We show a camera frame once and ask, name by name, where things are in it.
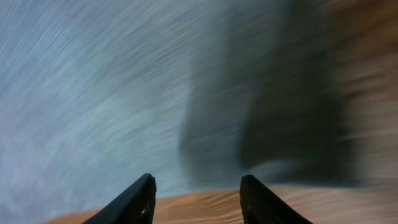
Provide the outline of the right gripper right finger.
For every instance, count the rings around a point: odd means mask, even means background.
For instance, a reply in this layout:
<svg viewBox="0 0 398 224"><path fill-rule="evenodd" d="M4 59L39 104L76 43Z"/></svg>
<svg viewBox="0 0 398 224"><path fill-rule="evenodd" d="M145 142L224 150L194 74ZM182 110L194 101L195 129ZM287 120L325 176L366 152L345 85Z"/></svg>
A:
<svg viewBox="0 0 398 224"><path fill-rule="evenodd" d="M244 224L312 224L253 175L242 176L239 195Z"/></svg>

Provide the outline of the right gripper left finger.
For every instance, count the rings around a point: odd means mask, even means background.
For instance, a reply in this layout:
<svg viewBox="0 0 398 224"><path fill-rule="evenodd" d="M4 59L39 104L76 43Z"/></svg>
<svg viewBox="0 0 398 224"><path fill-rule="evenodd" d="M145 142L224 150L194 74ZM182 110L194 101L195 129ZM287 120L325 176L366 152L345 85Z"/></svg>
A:
<svg viewBox="0 0 398 224"><path fill-rule="evenodd" d="M144 174L83 224L152 224L156 182Z"/></svg>

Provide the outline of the light blue denim jeans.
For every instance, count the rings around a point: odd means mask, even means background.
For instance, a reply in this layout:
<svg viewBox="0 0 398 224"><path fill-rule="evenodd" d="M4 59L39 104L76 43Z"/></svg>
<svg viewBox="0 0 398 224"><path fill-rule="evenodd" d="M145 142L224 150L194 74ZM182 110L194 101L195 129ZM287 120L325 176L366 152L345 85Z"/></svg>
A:
<svg viewBox="0 0 398 224"><path fill-rule="evenodd" d="M1 222L232 188L285 1L2 1Z"/></svg>

